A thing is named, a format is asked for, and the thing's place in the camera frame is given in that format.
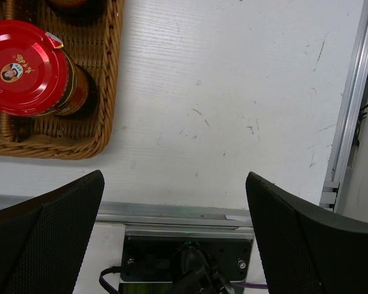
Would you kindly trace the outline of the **red-lid sauce jar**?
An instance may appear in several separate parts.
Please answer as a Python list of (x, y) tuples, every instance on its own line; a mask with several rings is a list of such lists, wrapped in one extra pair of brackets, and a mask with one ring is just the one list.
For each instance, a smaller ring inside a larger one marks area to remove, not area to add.
[(105, 0), (49, 0), (48, 5), (57, 12), (77, 17), (96, 17), (103, 13)]
[(1, 112), (84, 118), (97, 104), (93, 78), (59, 38), (24, 21), (0, 21)]

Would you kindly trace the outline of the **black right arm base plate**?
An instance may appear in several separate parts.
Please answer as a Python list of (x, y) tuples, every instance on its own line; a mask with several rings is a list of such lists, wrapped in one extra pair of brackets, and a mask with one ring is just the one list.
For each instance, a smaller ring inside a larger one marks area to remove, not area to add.
[(130, 226), (121, 262), (101, 271), (107, 293), (241, 293), (252, 228)]

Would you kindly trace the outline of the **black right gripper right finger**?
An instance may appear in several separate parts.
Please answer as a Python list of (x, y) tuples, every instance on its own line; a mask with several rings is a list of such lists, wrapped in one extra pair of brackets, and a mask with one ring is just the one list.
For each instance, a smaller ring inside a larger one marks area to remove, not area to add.
[(368, 223), (332, 213), (254, 172), (247, 201), (269, 293), (368, 293)]

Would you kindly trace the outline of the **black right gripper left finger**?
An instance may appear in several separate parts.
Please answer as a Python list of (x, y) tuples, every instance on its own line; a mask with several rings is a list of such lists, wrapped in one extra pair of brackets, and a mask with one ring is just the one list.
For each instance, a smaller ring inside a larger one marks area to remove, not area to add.
[(101, 171), (0, 209), (0, 293), (72, 293), (104, 191)]

